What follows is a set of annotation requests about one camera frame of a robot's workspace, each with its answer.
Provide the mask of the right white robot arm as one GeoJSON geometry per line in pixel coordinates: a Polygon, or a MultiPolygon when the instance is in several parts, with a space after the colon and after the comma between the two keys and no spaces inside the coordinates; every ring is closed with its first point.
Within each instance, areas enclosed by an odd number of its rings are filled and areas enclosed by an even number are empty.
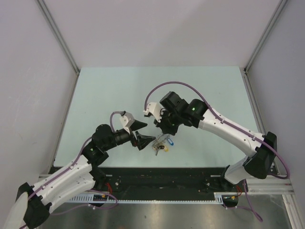
{"type": "Polygon", "coordinates": [[[162,133],[175,135],[180,125],[199,128],[217,135],[240,149],[245,157],[228,165],[221,175],[220,187],[232,191],[237,183],[249,177],[265,179],[275,159],[276,135],[263,135],[248,130],[217,113],[206,102],[193,99],[190,103],[177,93],[167,93],[159,102],[145,102],[144,116],[154,117],[162,133]]]}

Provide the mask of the metal keyring disc with keys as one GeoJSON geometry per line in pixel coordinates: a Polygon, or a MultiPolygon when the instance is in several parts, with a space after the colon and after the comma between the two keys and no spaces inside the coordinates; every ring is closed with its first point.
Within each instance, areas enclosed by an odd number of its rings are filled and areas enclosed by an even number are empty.
{"type": "Polygon", "coordinates": [[[152,143],[152,149],[155,151],[155,156],[158,156],[160,151],[168,152],[168,146],[174,146],[174,142],[170,134],[159,135],[152,143]]]}

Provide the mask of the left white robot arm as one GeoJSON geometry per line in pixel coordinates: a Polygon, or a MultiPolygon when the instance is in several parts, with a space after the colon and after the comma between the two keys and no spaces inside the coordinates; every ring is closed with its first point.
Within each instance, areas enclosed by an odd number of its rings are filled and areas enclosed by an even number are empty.
{"type": "Polygon", "coordinates": [[[121,117],[122,129],[99,125],[82,145],[78,155],[66,166],[34,185],[25,182],[18,188],[14,229],[35,229],[44,223],[56,208],[70,198],[105,186],[105,174],[99,169],[108,158],[108,151],[130,142],[139,150],[155,138],[138,131],[147,126],[130,114],[121,117]]]}

